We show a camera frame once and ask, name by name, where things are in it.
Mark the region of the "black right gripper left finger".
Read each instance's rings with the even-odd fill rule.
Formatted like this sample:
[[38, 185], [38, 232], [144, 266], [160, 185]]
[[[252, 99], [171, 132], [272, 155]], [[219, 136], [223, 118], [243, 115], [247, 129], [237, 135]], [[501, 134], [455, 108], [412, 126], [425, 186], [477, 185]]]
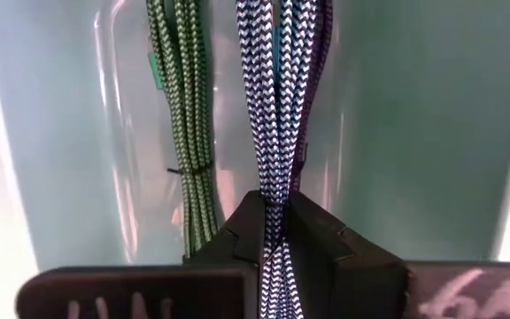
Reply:
[[245, 194], [215, 237], [178, 265], [61, 267], [26, 281], [19, 319], [259, 319], [265, 204]]

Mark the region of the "teal plastic bin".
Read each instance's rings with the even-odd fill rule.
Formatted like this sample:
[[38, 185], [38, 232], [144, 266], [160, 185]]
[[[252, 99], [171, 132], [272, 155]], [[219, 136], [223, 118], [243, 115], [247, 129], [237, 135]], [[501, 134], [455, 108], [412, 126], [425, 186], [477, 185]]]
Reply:
[[[510, 0], [334, 0], [301, 191], [406, 260], [510, 260]], [[0, 0], [0, 261], [175, 264], [144, 0]]]

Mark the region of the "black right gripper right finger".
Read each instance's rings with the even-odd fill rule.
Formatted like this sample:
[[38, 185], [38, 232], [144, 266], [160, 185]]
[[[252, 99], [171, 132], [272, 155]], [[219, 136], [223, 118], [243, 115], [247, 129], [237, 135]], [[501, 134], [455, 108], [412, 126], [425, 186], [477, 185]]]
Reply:
[[298, 191], [287, 217], [305, 319], [510, 319], [510, 262], [404, 261]]

